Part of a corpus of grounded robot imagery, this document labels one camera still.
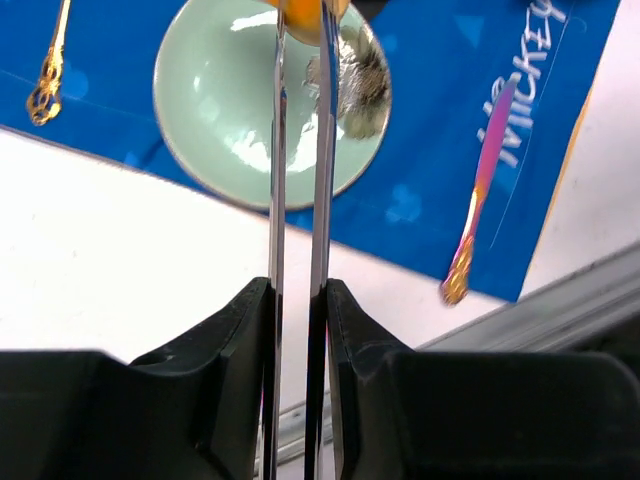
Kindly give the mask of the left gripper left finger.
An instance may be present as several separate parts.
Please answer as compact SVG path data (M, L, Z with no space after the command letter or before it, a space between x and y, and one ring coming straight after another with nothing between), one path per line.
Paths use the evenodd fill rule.
M249 479L269 284L129 364L98 351L1 355L5 479Z

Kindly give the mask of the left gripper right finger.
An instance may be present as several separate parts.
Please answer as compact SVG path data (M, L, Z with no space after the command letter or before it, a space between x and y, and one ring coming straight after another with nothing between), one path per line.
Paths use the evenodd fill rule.
M635 479L639 328L565 353L418 352L329 283L340 479Z

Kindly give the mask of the silver metal tongs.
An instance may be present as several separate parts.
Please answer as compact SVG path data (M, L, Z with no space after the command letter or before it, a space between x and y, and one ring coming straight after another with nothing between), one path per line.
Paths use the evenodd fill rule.
M323 411L325 355L327 348L327 282L330 252L330 214L339 97L338 18L344 8L338 1L319 3L320 79L317 159L313 203L311 282L308 324L306 410L304 436L305 479L323 477ZM273 305L272 363L264 374L262 447L259 477L274 479L277 473L277 440L280 404L282 321L285 253L286 112L284 80L285 15L277 5L273 73L271 137L271 187L269 206L269 280Z

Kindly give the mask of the croissant bread front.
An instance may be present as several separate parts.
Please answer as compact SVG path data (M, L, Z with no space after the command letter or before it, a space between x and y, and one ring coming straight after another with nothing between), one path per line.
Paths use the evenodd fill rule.
M264 0L264 3L282 8L284 23L293 38L310 46L320 45L321 0Z

